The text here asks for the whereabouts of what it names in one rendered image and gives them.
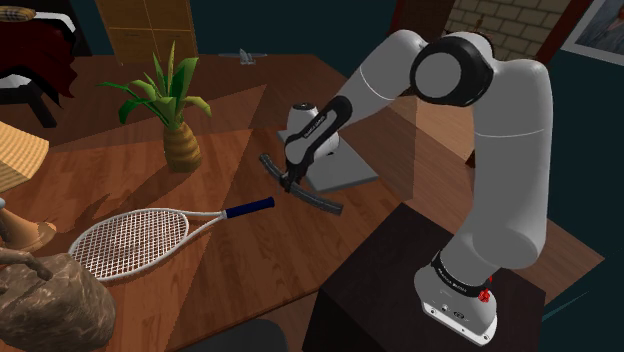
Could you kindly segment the framed wall picture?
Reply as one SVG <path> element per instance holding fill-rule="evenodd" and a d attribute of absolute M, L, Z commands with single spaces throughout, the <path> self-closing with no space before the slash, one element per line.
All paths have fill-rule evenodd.
<path fill-rule="evenodd" d="M 562 50 L 624 67 L 624 0 L 594 0 Z"/>

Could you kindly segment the brown wooden table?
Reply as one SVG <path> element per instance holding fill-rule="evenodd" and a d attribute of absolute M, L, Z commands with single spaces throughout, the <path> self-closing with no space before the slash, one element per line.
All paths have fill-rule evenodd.
<path fill-rule="evenodd" d="M 0 105 L 0 121 L 47 139 L 49 152 L 28 182 L 5 193 L 8 208 L 49 221 L 57 235 L 44 255 L 63 251 L 86 228 L 143 207 L 214 211 L 274 196 L 273 209 L 220 222 L 154 270 L 111 286 L 115 331 L 98 352 L 166 352 L 267 314 L 299 348 L 312 295 L 400 204 L 455 231 L 472 195 L 469 171 L 434 127 L 467 145 L 472 113 L 415 99 L 398 101 L 346 128 L 344 139 L 378 173 L 374 182 L 338 191 L 341 216 L 278 193 L 258 157 L 283 159 L 277 132 L 289 107 L 322 105 L 344 77 L 312 55 L 270 55 L 250 66 L 204 55 L 190 91 L 211 106 L 189 107 L 203 162 L 191 174 L 170 171 L 162 124 L 145 108 L 126 124 L 117 117 L 120 85 L 150 74 L 149 63 L 119 64 L 111 56 L 79 57 L 71 98 L 49 108 L 45 128 L 25 104 Z"/>

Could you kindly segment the small grey model plane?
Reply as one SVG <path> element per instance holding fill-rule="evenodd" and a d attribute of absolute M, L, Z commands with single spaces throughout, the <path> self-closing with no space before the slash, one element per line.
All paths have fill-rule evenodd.
<path fill-rule="evenodd" d="M 219 53 L 219 57 L 237 58 L 241 65 L 255 65 L 258 58 L 267 57 L 266 53 L 250 53 L 240 49 L 238 53 Z"/>

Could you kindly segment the tan wooden vase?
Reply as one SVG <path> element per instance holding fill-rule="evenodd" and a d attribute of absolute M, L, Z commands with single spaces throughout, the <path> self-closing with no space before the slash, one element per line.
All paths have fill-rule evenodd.
<path fill-rule="evenodd" d="M 0 198 L 0 238 L 6 248 L 37 251 L 48 244 L 56 232 L 52 223 L 35 223 L 8 211 L 5 200 Z"/>

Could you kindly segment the black curved strip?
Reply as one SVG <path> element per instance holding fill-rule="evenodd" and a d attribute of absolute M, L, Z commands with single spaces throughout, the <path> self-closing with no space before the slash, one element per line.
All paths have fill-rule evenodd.
<path fill-rule="evenodd" d="M 322 211 L 334 214 L 341 215 L 343 211 L 343 205 L 329 199 L 323 198 L 317 194 L 314 194 L 308 190 L 302 188 L 296 182 L 292 182 L 287 184 L 287 176 L 283 173 L 271 160 L 270 156 L 266 153 L 263 153 L 259 156 L 259 160 L 261 164 L 264 166 L 266 171 L 277 180 L 280 187 L 290 193 L 294 197 L 306 202 L 307 204 L 314 206 Z"/>

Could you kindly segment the tan woven basket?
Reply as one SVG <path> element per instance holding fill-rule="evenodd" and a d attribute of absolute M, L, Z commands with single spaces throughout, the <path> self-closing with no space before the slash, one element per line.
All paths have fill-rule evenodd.
<path fill-rule="evenodd" d="M 48 151 L 48 140 L 0 122 L 0 193 L 29 181 Z"/>

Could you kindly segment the grey flat board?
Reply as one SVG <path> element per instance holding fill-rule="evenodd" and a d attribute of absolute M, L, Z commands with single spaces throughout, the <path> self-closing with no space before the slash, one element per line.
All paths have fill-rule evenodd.
<path fill-rule="evenodd" d="M 332 136 L 329 142 L 335 149 L 317 159 L 305 176 L 314 192 L 334 192 L 378 179 L 378 174 L 344 139 Z"/>

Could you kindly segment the black chair with red cloth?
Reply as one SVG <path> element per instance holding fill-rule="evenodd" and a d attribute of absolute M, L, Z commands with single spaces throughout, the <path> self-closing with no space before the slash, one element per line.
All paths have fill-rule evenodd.
<path fill-rule="evenodd" d="M 89 53 L 70 0 L 0 0 L 0 105 L 27 104 L 54 128 L 42 97 L 70 98 L 71 64 Z"/>

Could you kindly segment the yellow wooden cabinet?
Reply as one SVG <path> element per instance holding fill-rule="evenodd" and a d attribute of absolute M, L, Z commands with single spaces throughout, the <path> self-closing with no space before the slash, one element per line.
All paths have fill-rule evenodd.
<path fill-rule="evenodd" d="M 190 0 L 95 0 L 120 65 L 197 57 Z"/>

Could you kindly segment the brown mottled bag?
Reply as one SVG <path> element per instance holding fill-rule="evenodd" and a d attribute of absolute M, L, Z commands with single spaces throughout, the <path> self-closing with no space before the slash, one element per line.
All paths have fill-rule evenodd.
<path fill-rule="evenodd" d="M 111 339 L 116 303 L 67 253 L 0 248 L 0 340 L 25 352 L 92 352 Z"/>

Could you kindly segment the dark robot stand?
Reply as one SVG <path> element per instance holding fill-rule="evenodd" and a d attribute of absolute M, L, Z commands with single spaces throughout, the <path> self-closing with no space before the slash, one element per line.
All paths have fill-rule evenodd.
<path fill-rule="evenodd" d="M 545 293 L 510 270 L 494 275 L 498 327 L 487 345 L 424 313 L 414 275 L 451 237 L 399 204 L 320 287 L 303 352 L 538 352 Z"/>

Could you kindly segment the green plant in woven vase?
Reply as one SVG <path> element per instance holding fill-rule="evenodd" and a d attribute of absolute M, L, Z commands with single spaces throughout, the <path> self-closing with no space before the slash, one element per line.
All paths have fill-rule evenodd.
<path fill-rule="evenodd" d="M 198 58 L 184 58 L 177 66 L 175 63 L 176 43 L 171 45 L 167 61 L 167 72 L 153 56 L 156 80 L 147 73 L 145 80 L 134 80 L 126 85 L 112 82 L 99 83 L 101 87 L 113 87 L 132 96 L 118 110 L 121 124 L 127 122 L 129 114 L 142 105 L 148 108 L 163 124 L 163 153 L 168 167 L 177 173 L 191 173 L 202 161 L 199 143 L 184 117 L 187 104 L 198 107 L 207 117 L 212 116 L 210 105 L 199 96 L 189 96 L 188 89 L 192 81 Z"/>

